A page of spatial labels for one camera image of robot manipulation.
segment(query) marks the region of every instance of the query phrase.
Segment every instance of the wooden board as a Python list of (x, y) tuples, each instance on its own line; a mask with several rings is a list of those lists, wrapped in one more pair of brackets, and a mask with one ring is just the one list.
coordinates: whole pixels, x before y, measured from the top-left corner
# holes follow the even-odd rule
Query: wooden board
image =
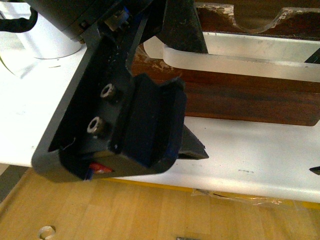
[(0, 205), (3, 240), (317, 240), (320, 210), (258, 207), (96, 180), (53, 183), (30, 169)]
[(192, 117), (314, 126), (320, 119), (320, 83), (185, 70), (151, 59), (139, 47), (132, 73), (156, 83), (186, 82), (186, 115)]
[(303, 0), (200, 0), (206, 32), (320, 40), (320, 2)]

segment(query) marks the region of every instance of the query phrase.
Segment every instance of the black metal bracket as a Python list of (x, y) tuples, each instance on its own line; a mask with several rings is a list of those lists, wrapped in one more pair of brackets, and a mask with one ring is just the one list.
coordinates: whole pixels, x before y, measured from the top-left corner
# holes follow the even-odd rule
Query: black metal bracket
[(134, 15), (116, 1), (82, 34), (87, 51), (33, 155), (37, 173), (55, 182), (156, 174), (178, 158), (184, 82), (131, 74), (136, 48), (161, 30), (153, 16), (165, 10), (159, 0), (142, 7)]

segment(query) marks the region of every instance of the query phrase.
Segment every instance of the worn wood edge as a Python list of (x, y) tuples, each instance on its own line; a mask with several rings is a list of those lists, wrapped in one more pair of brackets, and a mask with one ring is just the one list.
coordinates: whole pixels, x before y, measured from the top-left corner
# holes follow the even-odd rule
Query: worn wood edge
[[(285, 23), (289, 19), (292, 19), (297, 16), (303, 16), (306, 14), (316, 14), (319, 15), (320, 19), (320, 8), (303, 8), (303, 7), (284, 7), (280, 10), (278, 15), (267, 25), (256, 28), (256, 29), (248, 29), (242, 27), (237, 23), (237, 20), (234, 15), (234, 5), (231, 4), (220, 4), (220, 3), (207, 3), (207, 2), (197, 2), (195, 6), (199, 13), (199, 19), (202, 25), (202, 30), (205, 32), (229, 32), (229, 33), (236, 33), (236, 34), (251, 34), (251, 35), (264, 35), (267, 37), (272, 37), (272, 35), (278, 35), (277, 37), (283, 37), (281, 31), (277, 32), (277, 27), (281, 26), (281, 24)], [(213, 29), (208, 27), (202, 21), (202, 14), (204, 10), (209, 11), (211, 14), (216, 15), (216, 17), (220, 18), (220, 21), (223, 23), (217, 24)], [(292, 34), (285, 34), (287, 38), (294, 38), (294, 39), (305, 39), (302, 36), (295, 36), (294, 33)], [(314, 36), (306, 36), (306, 38), (310, 38), (312, 40), (315, 39)]]

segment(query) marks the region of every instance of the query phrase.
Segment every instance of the dark wood panel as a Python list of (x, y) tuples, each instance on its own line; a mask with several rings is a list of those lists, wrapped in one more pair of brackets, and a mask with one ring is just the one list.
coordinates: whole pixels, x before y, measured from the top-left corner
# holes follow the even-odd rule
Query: dark wood panel
[(320, 24), (318, 24), (320, 23), (320, 8), (283, 8), (273, 20), (258, 18), (256, 15), (252, 18), (246, 18), (247, 21), (252, 23), (252, 27), (255, 26), (255, 23), (256, 28), (246, 28), (240, 25), (237, 18), (235, 18), (234, 9), (230, 5), (219, 5), (217, 3), (200, 4), (197, 7), (197, 11), (202, 30), (205, 32), (320, 40)]
[(155, 82), (180, 76), (186, 82), (186, 115), (314, 126), (320, 119), (320, 83), (185, 70), (137, 50), (132, 72)]

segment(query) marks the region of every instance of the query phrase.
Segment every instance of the white surface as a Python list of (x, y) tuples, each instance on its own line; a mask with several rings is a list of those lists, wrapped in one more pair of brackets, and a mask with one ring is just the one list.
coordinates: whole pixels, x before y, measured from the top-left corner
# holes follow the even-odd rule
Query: white surface
[[(31, 15), (28, 3), (1, 2), (0, 11), (6, 19), (28, 19)], [(81, 48), (38, 14), (35, 26), (28, 32), (17, 33), (18, 38), (34, 57), (39, 59), (56, 59), (69, 56)]]
[(144, 43), (151, 58), (174, 68), (320, 82), (320, 65), (304, 63), (318, 41), (205, 32), (209, 54), (178, 51), (156, 37)]
[(0, 64), (0, 163), (30, 167), (86, 48), (71, 56), (40, 60), (19, 46), (15, 34), (0, 32), (0, 55), (18, 76)]
[[(36, 60), (22, 79), (0, 66), (0, 163), (31, 166), (84, 51)], [(8, 65), (22, 71), (24, 52), (4, 53)], [(177, 160), (163, 174), (125, 179), (320, 203), (320, 176), (309, 171), (320, 166), (319, 123), (305, 127), (187, 117), (185, 124), (206, 146), (209, 159)]]

